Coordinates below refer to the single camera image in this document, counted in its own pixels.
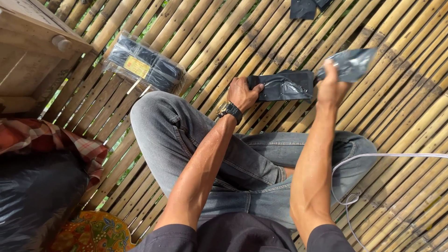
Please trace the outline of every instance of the man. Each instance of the man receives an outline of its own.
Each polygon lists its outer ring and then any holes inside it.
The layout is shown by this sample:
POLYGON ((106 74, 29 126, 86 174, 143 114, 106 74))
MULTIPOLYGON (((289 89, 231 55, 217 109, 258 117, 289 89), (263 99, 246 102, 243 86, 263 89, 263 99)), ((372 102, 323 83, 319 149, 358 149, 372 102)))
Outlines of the man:
MULTIPOLYGON (((330 217, 332 166, 374 145, 335 132, 336 114, 349 89, 326 61, 316 117, 309 134, 233 134, 263 85, 230 83, 214 123, 182 98, 163 92, 142 97, 131 122, 148 166, 168 203, 155 229, 133 252, 297 251, 298 230, 308 251, 353 251, 330 217)), ((374 158, 341 166, 333 178, 342 198, 374 158)))

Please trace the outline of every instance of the wooden cabinet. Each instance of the wooden cabinet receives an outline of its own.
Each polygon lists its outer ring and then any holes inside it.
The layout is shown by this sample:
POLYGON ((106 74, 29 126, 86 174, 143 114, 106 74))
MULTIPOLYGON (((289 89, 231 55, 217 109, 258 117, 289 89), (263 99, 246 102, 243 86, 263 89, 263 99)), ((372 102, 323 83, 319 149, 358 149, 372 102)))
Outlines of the wooden cabinet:
POLYGON ((38 114, 90 50, 37 0, 0 0, 0 113, 38 114))

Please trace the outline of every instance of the plaid cloth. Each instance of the plaid cloth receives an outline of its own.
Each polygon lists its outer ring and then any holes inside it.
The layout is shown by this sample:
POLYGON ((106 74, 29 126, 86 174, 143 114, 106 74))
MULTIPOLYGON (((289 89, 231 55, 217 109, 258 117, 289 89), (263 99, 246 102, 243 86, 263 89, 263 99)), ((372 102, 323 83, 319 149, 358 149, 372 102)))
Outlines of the plaid cloth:
POLYGON ((0 119, 0 154, 23 148, 48 152, 68 149, 86 162, 90 188, 99 183, 104 168, 101 166, 108 149, 99 143, 81 138, 44 120, 0 119))

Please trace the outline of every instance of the denim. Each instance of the denim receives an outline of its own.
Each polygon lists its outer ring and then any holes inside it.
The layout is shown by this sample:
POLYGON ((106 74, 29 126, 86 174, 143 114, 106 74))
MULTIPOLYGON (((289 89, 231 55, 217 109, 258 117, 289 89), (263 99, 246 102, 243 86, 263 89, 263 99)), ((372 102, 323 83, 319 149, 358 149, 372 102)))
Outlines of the denim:
MULTIPOLYGON (((131 123, 148 167, 169 197, 177 178, 215 122, 184 99, 161 91, 146 94, 131 110, 131 123)), ((292 176, 308 134, 273 132, 234 134, 201 213, 199 224, 229 212, 246 212, 279 222, 291 232, 289 215, 292 176)), ((363 153, 376 153, 369 140, 337 131, 332 164, 363 153)), ((333 190, 343 198, 369 171, 375 157, 363 157, 341 166, 333 176, 333 190)))

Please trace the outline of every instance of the hand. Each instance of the hand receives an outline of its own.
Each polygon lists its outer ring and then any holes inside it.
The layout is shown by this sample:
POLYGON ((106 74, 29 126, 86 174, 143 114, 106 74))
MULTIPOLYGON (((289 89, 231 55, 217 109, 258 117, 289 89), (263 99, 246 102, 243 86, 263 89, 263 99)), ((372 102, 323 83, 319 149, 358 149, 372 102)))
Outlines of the hand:
POLYGON ((263 84, 258 84, 249 90, 246 77, 233 78, 228 89, 227 99, 231 101, 242 113, 255 104, 258 94, 264 89, 263 84))
POLYGON ((332 60, 325 60, 325 79, 317 84, 317 104, 330 108, 338 108, 345 95, 350 89, 351 84, 346 82, 338 82, 337 68, 333 65, 332 60))

